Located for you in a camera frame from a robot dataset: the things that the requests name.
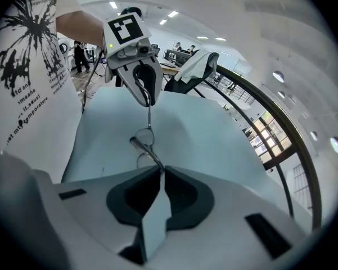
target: white towel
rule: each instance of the white towel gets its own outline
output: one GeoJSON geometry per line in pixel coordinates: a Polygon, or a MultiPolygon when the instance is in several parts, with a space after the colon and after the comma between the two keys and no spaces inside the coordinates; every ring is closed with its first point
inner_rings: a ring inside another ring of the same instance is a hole
{"type": "Polygon", "coordinates": [[[175,75],[175,80],[179,81],[181,79],[181,81],[188,83],[191,79],[202,78],[211,53],[213,52],[204,49],[196,52],[180,68],[179,72],[175,75]]]}

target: floor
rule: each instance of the floor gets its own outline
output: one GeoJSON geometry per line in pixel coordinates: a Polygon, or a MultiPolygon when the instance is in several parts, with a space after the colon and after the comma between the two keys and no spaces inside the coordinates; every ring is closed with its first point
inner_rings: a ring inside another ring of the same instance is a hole
{"type": "MultiPolygon", "coordinates": [[[[100,87],[115,87],[115,78],[109,83],[105,83],[104,77],[103,77],[105,75],[105,67],[106,65],[103,66],[102,64],[99,64],[97,66],[97,69],[87,88],[87,98],[88,98],[86,102],[87,104],[90,103],[90,99],[95,95],[96,91],[100,87]]],[[[76,91],[78,92],[80,100],[82,101],[83,96],[84,96],[83,94],[84,87],[90,77],[90,73],[85,73],[85,71],[83,71],[81,74],[77,74],[76,72],[77,72],[76,69],[71,71],[71,80],[73,81],[75,85],[75,88],[76,88],[76,91]]]]}

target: light blue cloth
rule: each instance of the light blue cloth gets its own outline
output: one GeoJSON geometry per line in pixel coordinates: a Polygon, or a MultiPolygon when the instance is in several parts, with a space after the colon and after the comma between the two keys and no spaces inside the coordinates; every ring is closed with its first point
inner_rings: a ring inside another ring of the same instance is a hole
{"type": "MultiPolygon", "coordinates": [[[[136,169],[141,153],[129,140],[147,127],[147,108],[126,88],[100,88],[80,121],[64,182],[136,169]]],[[[161,92],[152,107],[154,152],[164,165],[244,185],[268,201],[270,179],[253,147],[215,101],[161,92]]]]}
{"type": "Polygon", "coordinates": [[[165,240],[166,221],[171,218],[171,215],[170,200],[165,192],[165,175],[163,175],[160,179],[160,191],[142,218],[142,232],[147,260],[150,260],[165,240]]]}

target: white t-shirt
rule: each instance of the white t-shirt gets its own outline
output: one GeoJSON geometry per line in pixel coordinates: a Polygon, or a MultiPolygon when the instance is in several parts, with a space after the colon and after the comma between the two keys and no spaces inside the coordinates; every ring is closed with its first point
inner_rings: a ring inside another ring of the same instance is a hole
{"type": "Polygon", "coordinates": [[[56,17],[77,0],[16,0],[0,20],[0,150],[60,183],[81,110],[60,52],[56,17]]]}

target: black handrail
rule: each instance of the black handrail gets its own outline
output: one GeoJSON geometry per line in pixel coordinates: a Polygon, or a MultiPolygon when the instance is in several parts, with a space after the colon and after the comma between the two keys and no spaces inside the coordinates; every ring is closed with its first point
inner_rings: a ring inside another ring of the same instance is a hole
{"type": "MultiPolygon", "coordinates": [[[[276,122],[280,125],[280,127],[283,129],[283,131],[286,133],[286,135],[290,139],[291,144],[296,150],[296,153],[301,161],[301,164],[305,171],[305,176],[308,181],[310,197],[312,201],[312,213],[313,213],[312,228],[313,229],[319,228],[321,226],[321,219],[322,219],[322,204],[321,204],[321,193],[320,193],[319,181],[318,181],[316,170],[312,162],[312,159],[310,157],[309,151],[306,148],[305,143],[301,139],[296,128],[292,125],[292,122],[290,121],[290,119],[277,107],[277,105],[269,97],[267,97],[260,89],[258,89],[256,86],[251,84],[249,81],[245,80],[244,78],[240,77],[234,72],[231,72],[230,70],[222,66],[219,66],[219,65],[217,67],[217,73],[227,77],[228,79],[233,81],[235,84],[243,88],[251,96],[253,96],[265,109],[267,109],[270,112],[270,114],[273,116],[273,118],[276,120],[276,122]]],[[[220,91],[216,87],[214,87],[212,84],[210,84],[209,82],[205,81],[205,83],[211,86],[215,91],[217,91],[220,95],[222,95],[227,101],[229,101],[229,98],[224,93],[220,93],[220,91]]],[[[249,123],[249,125],[253,128],[253,130],[256,131],[260,139],[264,142],[265,139],[261,137],[262,136],[261,132],[258,131],[255,125],[252,126],[253,122],[250,119],[249,121],[246,119],[247,116],[237,105],[236,107],[235,109],[244,117],[244,119],[249,123]]],[[[266,144],[265,144],[265,147],[270,153],[270,156],[274,158],[275,156],[271,148],[268,147],[266,144]]],[[[286,180],[285,178],[282,179],[283,173],[282,171],[281,173],[279,171],[279,169],[281,170],[280,165],[276,165],[276,167],[277,167],[277,170],[279,172],[279,175],[280,175],[283,187],[284,187],[286,198],[288,199],[287,197],[288,189],[286,189],[287,188],[286,180]]],[[[289,212],[290,212],[290,204],[291,204],[290,193],[289,193],[289,197],[290,199],[288,199],[288,206],[289,206],[289,212]]]]}
{"type": "Polygon", "coordinates": [[[193,90],[195,90],[195,92],[196,92],[197,94],[199,94],[200,97],[206,98],[206,97],[205,97],[199,90],[197,90],[196,88],[194,88],[193,90]]]}
{"type": "MultiPolygon", "coordinates": [[[[206,80],[204,80],[204,82],[207,85],[209,85],[213,90],[215,90],[216,92],[218,92],[223,98],[225,98],[226,101],[228,101],[236,109],[236,111],[239,112],[242,117],[244,117],[244,119],[248,122],[248,124],[253,128],[253,130],[260,137],[260,139],[263,142],[263,144],[265,145],[267,151],[270,153],[270,156],[272,158],[275,157],[275,155],[274,155],[271,147],[269,146],[268,142],[266,141],[266,139],[262,135],[261,131],[258,130],[258,128],[254,124],[254,122],[251,121],[249,117],[247,117],[247,115],[241,110],[241,108],[239,106],[237,106],[229,97],[227,97],[223,92],[221,92],[219,89],[217,89],[210,82],[208,82],[206,80]]],[[[290,196],[289,188],[288,188],[286,180],[285,180],[285,176],[283,175],[282,169],[281,169],[281,167],[280,167],[279,164],[276,165],[276,169],[277,169],[277,172],[278,172],[278,174],[280,176],[281,183],[283,185],[283,190],[285,192],[285,196],[286,196],[286,200],[287,200],[287,206],[289,207],[289,214],[290,214],[290,216],[292,218],[294,218],[294,209],[292,208],[291,196],[290,196]]]]}
{"type": "Polygon", "coordinates": [[[275,167],[277,164],[284,162],[289,157],[293,156],[296,151],[293,146],[283,150],[278,156],[272,158],[271,160],[264,163],[265,170],[269,170],[270,168],[275,167]]]}

